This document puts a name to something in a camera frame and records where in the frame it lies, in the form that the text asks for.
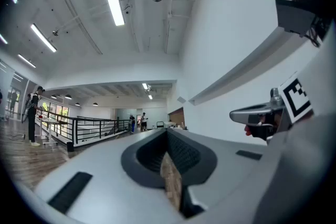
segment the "table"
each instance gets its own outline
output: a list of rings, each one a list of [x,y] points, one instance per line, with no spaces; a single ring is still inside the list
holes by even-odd
[[[164,122],[164,127],[165,128],[169,128],[169,127],[175,126],[175,125],[176,125],[176,122],[171,122],[171,121]]]
[[[49,135],[42,134],[42,123],[43,122],[47,123],[47,127],[49,127]],[[51,124],[60,124],[60,123],[58,121],[55,121],[55,120],[41,119],[40,118],[40,135],[35,135],[35,136],[46,136],[47,140],[49,140],[49,142],[43,142],[44,145],[54,144],[54,143],[57,144],[56,141],[51,141],[51,128],[50,128]]]

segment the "black pants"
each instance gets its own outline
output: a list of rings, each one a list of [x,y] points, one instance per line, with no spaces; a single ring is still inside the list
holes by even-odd
[[[35,113],[28,111],[28,136],[29,140],[35,142]]]

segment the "gray panel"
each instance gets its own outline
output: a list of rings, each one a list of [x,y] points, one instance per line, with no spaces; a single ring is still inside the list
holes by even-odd
[[[134,182],[122,169],[120,157],[131,144],[156,131],[92,146],[46,176],[35,193],[48,201],[76,172],[93,175],[67,216],[92,223],[175,223],[183,217],[167,199],[164,190]]]
[[[251,173],[241,180],[228,195],[223,196],[216,205],[190,219],[188,223],[252,223],[256,208],[277,168],[281,148],[286,142],[286,137],[286,132],[275,135]],[[224,187],[225,178],[220,179],[222,187]]]
[[[208,209],[231,193],[255,168],[259,161],[236,155],[238,150],[263,154],[266,146],[229,142],[175,129],[181,134],[211,148],[217,155],[217,166],[206,183],[189,187],[193,204]]]

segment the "white wall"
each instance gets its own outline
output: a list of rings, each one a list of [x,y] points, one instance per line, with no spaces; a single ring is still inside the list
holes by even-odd
[[[167,111],[183,106],[191,132],[264,144],[246,136],[244,126],[229,118],[230,111],[268,102],[270,89],[280,86],[317,53],[298,36],[281,34],[271,40],[279,33],[277,26],[275,0],[196,0],[180,53],[182,74],[167,99]],[[266,42],[275,48],[262,61],[248,63],[244,72],[222,83],[226,74]],[[179,97],[187,101],[180,103]]]
[[[147,120],[147,128],[152,129],[153,126],[156,127],[156,123],[158,121],[167,121],[168,115],[166,111],[166,107],[162,108],[145,108],[145,109],[117,109],[117,116],[120,120],[127,120],[132,114],[137,119],[136,115],[142,115],[142,113],[146,113]]]
[[[10,66],[8,66],[6,62],[3,62],[3,64],[6,66],[6,68],[0,65],[0,67],[5,70],[3,71],[0,69],[0,90],[3,95],[3,99],[0,104],[0,116],[1,117],[5,115],[8,90],[9,90],[9,87],[11,86],[10,84],[12,82],[12,78],[15,72],[15,70],[11,68]]]
[[[111,108],[101,108],[99,106],[82,106],[79,116],[96,119],[110,119]]]
[[[74,57],[60,65],[45,85],[46,89],[83,84],[125,81],[173,81],[179,70],[177,55],[137,52]]]
[[[147,108],[143,109],[143,112],[146,113],[147,120],[147,128],[152,129],[153,126],[156,128],[156,123],[158,121],[166,122],[168,121],[168,115],[166,111],[166,107],[164,108]]]
[[[98,103],[98,106],[92,106],[95,102]],[[136,117],[139,113],[145,112],[149,128],[153,125],[156,126],[157,121],[167,121],[166,100],[125,96],[119,98],[108,96],[89,98],[82,103],[81,116],[110,119],[113,109],[117,109],[117,116],[120,117],[120,120],[127,120],[130,116],[129,113]]]
[[[229,72],[277,26],[275,0],[196,0],[180,53],[188,96]]]
[[[117,117],[119,117],[119,120],[128,120],[130,115],[133,115],[135,120],[137,120],[136,109],[117,109]]]
[[[195,105],[183,105],[185,125],[191,132],[236,142],[264,144],[258,138],[246,136],[244,126],[229,118],[232,110],[269,101],[271,88],[280,86],[295,71],[301,70],[317,53],[308,41],[287,59],[255,79],[210,100],[198,100]]]

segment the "man standing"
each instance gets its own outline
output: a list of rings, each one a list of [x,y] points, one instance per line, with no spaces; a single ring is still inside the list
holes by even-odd
[[[131,118],[130,118],[130,119],[131,119],[131,121],[132,121],[132,122],[131,122],[131,124],[132,124],[132,131],[131,131],[131,133],[134,134],[135,117],[133,117],[133,115],[131,115]]]
[[[141,131],[147,131],[147,120],[146,113],[144,112],[141,116]]]
[[[33,94],[33,97],[31,98],[30,101],[30,108],[28,109],[28,136],[29,136],[29,141],[31,142],[32,146],[39,146],[39,143],[35,142],[35,115],[36,115],[36,110],[41,110],[43,111],[42,108],[39,108],[37,106],[38,104],[38,99],[39,96],[44,92],[44,89],[39,86],[37,88],[37,92]]]
[[[10,103],[10,107],[11,107],[10,112],[11,112],[11,114],[14,114],[14,107],[15,107],[16,99],[17,99],[17,94],[16,94],[16,92],[13,92],[12,93],[12,101]]]

